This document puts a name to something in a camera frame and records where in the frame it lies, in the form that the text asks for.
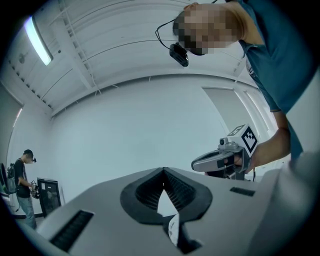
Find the hand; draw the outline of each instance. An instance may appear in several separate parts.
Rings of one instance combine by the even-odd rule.
[[[228,163],[228,159],[224,159],[224,164],[227,164],[227,163]],[[234,155],[234,164],[235,164],[236,166],[242,166],[242,158],[241,158],[240,156],[238,156],[238,155]],[[245,173],[245,174],[248,174],[254,167],[255,167],[255,166],[254,166],[254,161],[253,161],[253,159],[251,158],[251,163],[250,163],[248,169],[246,169],[246,170],[244,171],[244,173]]]

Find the man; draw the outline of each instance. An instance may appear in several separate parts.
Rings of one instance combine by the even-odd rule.
[[[248,173],[291,153],[303,151],[286,114],[316,72],[317,63],[289,18],[270,0],[234,0],[226,3],[193,3],[173,23],[179,43],[195,55],[239,42],[256,82],[273,113],[278,130],[259,144]],[[234,159],[241,165],[242,159]]]
[[[35,189],[35,185],[27,180],[25,164],[32,164],[35,162],[34,154],[30,149],[24,151],[23,155],[14,163],[14,179],[16,185],[16,198],[25,213],[25,222],[31,228],[37,227],[32,199],[30,196],[30,189]]]

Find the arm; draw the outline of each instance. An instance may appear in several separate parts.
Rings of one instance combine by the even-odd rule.
[[[284,158],[290,154],[290,131],[286,115],[282,111],[274,112],[273,115],[278,130],[272,138],[256,147],[252,155],[251,169]]]
[[[22,185],[24,185],[24,186],[26,186],[26,187],[30,187],[30,188],[32,188],[32,189],[34,188],[34,185],[32,185],[31,183],[29,183],[28,181],[26,181],[24,178],[19,177],[18,180],[19,180],[19,184],[22,184]]]

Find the handheld device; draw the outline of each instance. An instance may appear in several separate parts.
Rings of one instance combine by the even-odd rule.
[[[206,172],[209,176],[245,180],[245,171],[251,163],[258,139],[248,124],[237,126],[225,138],[219,140],[218,149],[205,153],[191,163],[196,172]],[[235,165],[235,156],[242,159],[241,166]]]
[[[39,192],[38,192],[39,187],[38,187],[37,183],[33,180],[33,181],[31,182],[31,184],[34,185],[34,189],[31,190],[30,194],[32,195],[33,198],[39,199],[39,198],[40,198],[40,194],[39,194]]]

